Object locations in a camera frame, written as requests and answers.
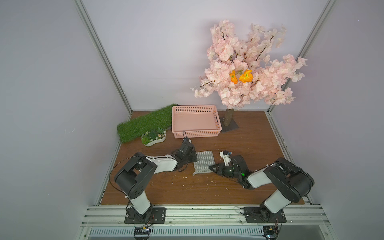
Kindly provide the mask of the grey striped square dishcloth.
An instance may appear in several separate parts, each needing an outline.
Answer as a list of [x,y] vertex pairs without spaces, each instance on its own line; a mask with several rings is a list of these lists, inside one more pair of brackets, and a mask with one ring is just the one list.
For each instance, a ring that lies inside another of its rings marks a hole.
[[197,174],[212,173],[210,166],[215,165],[215,159],[212,151],[197,152],[197,161],[194,162],[193,176]]

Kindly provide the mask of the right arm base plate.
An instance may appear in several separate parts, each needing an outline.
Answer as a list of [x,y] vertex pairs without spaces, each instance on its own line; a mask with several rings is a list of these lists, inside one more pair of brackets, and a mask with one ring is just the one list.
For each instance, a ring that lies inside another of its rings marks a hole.
[[239,213],[245,216],[247,223],[274,224],[286,223],[287,219],[284,210],[272,213],[266,207],[243,207]]

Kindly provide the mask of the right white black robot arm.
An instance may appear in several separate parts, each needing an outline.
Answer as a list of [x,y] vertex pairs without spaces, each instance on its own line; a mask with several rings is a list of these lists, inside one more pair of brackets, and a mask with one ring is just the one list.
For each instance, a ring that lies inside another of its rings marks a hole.
[[261,223],[278,220],[283,216],[284,207],[290,203],[298,203],[315,184],[312,176],[285,158],[278,158],[271,165],[251,172],[242,156],[232,156],[232,153],[224,151],[221,152],[221,157],[223,163],[209,167],[213,173],[236,179],[246,190],[254,190],[268,184],[273,184],[277,188],[259,207],[240,211]]

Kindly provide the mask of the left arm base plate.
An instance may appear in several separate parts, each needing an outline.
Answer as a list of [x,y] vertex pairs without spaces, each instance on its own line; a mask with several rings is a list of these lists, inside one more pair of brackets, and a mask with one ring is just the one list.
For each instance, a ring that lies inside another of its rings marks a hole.
[[134,209],[127,208],[124,223],[125,224],[164,224],[166,216],[166,208],[150,207],[143,214]]

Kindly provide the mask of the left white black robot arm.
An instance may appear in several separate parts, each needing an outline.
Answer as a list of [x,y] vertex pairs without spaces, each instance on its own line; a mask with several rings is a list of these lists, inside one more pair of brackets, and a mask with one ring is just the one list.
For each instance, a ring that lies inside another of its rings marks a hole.
[[128,160],[115,175],[114,181],[132,205],[127,209],[126,217],[144,224],[153,218],[153,205],[145,193],[153,175],[181,172],[183,167],[197,161],[197,153],[192,141],[184,138],[181,147],[168,155],[151,157],[137,152]]

